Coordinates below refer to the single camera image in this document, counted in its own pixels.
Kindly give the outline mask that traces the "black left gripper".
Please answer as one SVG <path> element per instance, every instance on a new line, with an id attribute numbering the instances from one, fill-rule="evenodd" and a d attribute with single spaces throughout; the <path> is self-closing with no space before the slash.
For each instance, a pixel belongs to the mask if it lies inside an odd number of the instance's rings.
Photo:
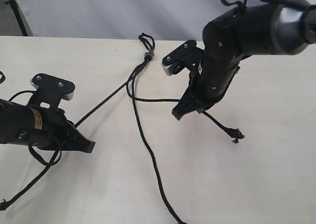
<path id="1" fill-rule="evenodd" d="M 75 124 L 68 120 L 63 109 L 49 110 L 27 107 L 31 121 L 17 135 L 18 145 L 32 145 L 41 150 L 80 151 L 91 153 L 95 142 L 80 136 Z"/>

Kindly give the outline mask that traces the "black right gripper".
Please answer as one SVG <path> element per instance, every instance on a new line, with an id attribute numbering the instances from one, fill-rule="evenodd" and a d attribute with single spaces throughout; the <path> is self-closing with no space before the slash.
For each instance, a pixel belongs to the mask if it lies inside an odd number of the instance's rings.
<path id="1" fill-rule="evenodd" d="M 172 115 L 180 121 L 191 112 L 208 110 L 224 97 L 236 72 L 241 57 L 215 59 L 212 56 L 200 56 L 190 66 L 189 89 L 186 89 Z"/>

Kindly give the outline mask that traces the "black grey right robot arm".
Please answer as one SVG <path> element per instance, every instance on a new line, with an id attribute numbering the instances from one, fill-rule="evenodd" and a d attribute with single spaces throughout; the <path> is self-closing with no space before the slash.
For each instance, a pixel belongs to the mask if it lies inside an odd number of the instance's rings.
<path id="1" fill-rule="evenodd" d="M 239 63 L 253 55 L 297 55 L 316 42 L 316 7 L 306 0 L 294 9 L 280 3 L 233 8 L 203 29 L 204 48 L 189 40 L 163 59 L 167 74 L 189 69 L 189 85 L 172 115 L 208 110 L 225 95 Z"/>

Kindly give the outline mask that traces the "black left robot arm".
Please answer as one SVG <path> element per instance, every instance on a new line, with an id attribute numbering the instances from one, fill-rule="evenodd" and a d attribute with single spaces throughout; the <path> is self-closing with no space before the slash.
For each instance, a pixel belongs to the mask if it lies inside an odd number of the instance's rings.
<path id="1" fill-rule="evenodd" d="M 47 109 L 0 100 L 1 144 L 31 145 L 41 150 L 91 153 L 87 139 L 61 109 Z"/>

